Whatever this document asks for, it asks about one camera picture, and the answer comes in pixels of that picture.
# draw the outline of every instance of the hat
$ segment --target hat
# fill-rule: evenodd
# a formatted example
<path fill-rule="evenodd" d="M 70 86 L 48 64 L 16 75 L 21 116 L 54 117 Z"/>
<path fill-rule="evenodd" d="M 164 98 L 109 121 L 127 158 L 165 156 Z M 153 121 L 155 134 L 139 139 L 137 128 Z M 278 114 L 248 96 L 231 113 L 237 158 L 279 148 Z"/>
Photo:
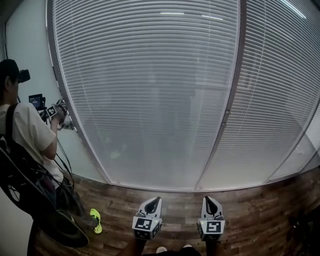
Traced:
<path fill-rule="evenodd" d="M 19 77 L 19 68 L 17 63 L 13 59 L 5 59 L 0 62 L 0 81 L 10 77 L 11 80 L 15 80 Z"/>

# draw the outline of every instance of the brown wood floor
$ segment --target brown wood floor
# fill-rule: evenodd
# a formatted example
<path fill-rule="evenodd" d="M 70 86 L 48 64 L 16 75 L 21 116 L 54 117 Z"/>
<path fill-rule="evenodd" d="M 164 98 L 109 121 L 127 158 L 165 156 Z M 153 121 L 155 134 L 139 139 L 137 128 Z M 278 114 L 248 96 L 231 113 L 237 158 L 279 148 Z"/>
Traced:
<path fill-rule="evenodd" d="M 199 240 L 197 220 L 205 195 L 223 207 L 226 230 L 222 244 L 228 256 L 290 256 L 297 247 L 287 242 L 288 216 L 299 210 L 309 212 L 320 204 L 320 170 L 261 187 L 208 193 L 151 192 L 111 186 L 76 177 L 76 190 L 87 208 L 97 209 L 103 232 L 86 230 L 90 244 L 80 250 L 89 255 L 116 255 L 133 238 L 132 220 L 140 204 L 162 197 L 163 227 L 156 238 L 146 243 L 144 254 L 159 246 L 179 250 L 193 245 L 205 255 L 205 243 Z M 86 255 L 64 247 L 38 231 L 35 255 Z"/>

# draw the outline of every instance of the white t-shirt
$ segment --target white t-shirt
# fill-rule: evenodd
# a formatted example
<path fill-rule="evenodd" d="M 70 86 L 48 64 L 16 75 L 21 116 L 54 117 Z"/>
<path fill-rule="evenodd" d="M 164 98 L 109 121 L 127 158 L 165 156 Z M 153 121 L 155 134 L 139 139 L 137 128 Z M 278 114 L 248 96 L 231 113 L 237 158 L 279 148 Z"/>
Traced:
<path fill-rule="evenodd" d="M 0 134 L 6 134 L 6 114 L 9 105 L 0 106 Z M 41 154 L 56 137 L 56 134 L 41 119 L 36 108 L 31 103 L 19 103 L 13 114 L 13 140 L 23 146 L 25 150 L 43 165 L 49 173 L 58 181 L 62 182 L 64 176 L 53 160 Z"/>

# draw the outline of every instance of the neon yellow shoe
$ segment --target neon yellow shoe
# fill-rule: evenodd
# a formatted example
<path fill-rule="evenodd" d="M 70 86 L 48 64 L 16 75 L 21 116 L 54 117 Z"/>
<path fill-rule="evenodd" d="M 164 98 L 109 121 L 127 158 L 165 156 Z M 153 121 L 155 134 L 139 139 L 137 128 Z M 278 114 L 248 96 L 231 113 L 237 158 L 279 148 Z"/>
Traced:
<path fill-rule="evenodd" d="M 93 227 L 92 228 L 93 231 L 96 234 L 100 234 L 102 232 L 102 226 L 101 226 L 101 223 L 100 223 L 100 220 L 101 220 L 100 213 L 96 209 L 91 209 L 90 210 L 90 215 L 91 215 L 91 217 L 93 217 L 93 218 L 98 220 L 98 226 Z"/>

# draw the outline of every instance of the small screen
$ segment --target small screen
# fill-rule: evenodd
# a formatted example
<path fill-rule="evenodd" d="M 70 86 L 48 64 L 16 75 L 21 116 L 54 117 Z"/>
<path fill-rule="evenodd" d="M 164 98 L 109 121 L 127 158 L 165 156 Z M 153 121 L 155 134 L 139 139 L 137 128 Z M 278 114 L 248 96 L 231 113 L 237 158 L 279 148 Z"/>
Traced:
<path fill-rule="evenodd" d="M 34 98 L 29 98 L 29 102 L 34 105 L 36 109 L 41 107 L 41 98 L 40 97 L 34 97 Z"/>

